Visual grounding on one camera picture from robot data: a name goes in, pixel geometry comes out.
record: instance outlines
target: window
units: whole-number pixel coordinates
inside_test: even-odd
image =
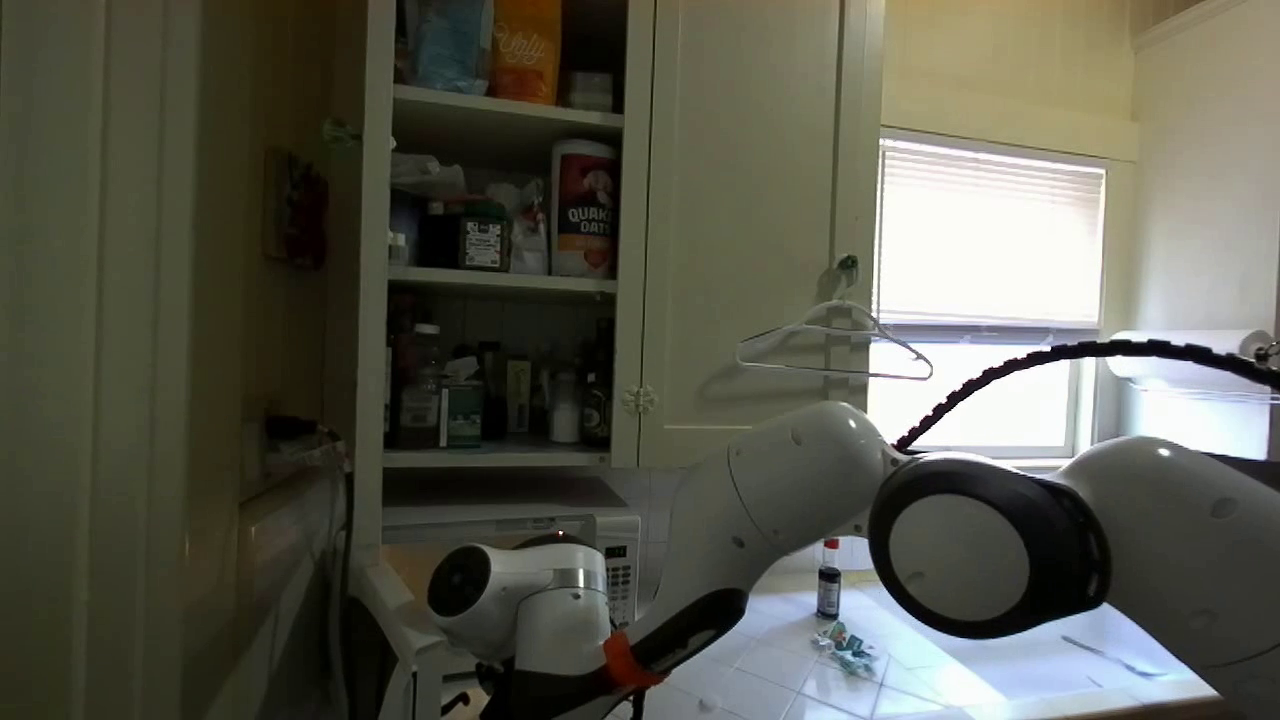
[[[889,440],[982,368],[1097,332],[1101,165],[886,142],[881,171],[876,318],[937,366],[925,384],[872,382],[870,407]],[[876,343],[872,366],[889,368],[893,343]],[[922,450],[1063,462],[1085,440],[1088,387],[1082,366],[1010,378],[922,438]]]

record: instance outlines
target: black cable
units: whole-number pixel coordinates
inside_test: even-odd
[[[966,382],[948,402],[931,404],[931,413],[912,425],[893,450],[908,451],[925,432],[931,432],[943,418],[951,418],[969,396],[975,396],[982,387],[1027,373],[1027,368],[1045,368],[1045,366],[1060,366],[1060,359],[1106,359],[1106,357],[1157,357],[1157,359],[1182,359],[1182,366],[1201,366],[1201,368],[1215,368],[1215,373],[1233,373],[1245,378],[1253,384],[1265,384],[1274,394],[1280,394],[1280,373],[1274,368],[1255,368],[1245,357],[1227,357],[1227,351],[1212,351],[1204,343],[1172,343],[1172,340],[1082,340],[1082,343],[1048,343],[1024,357],[1012,357],[1006,366],[994,366],[984,373],[975,373],[974,382]]]
[[[631,695],[631,720],[645,720],[645,694]]]

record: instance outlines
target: open cabinet door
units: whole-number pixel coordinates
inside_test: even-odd
[[[0,5],[0,718],[181,718],[201,5]]]

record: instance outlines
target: medicine bottle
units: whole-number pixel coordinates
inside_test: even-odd
[[[817,564],[817,618],[840,622],[840,535],[823,535]]]
[[[552,384],[552,443],[580,443],[580,396],[574,368],[560,368]]]

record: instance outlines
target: white door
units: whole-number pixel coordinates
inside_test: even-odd
[[[0,7],[0,718],[181,718],[196,14]]]
[[[795,319],[834,291],[838,255],[872,248],[881,100],[849,100],[856,75],[881,72],[853,64],[881,62],[853,58],[872,34],[870,7],[658,0],[645,468],[828,396],[820,378],[739,373],[738,343]]]

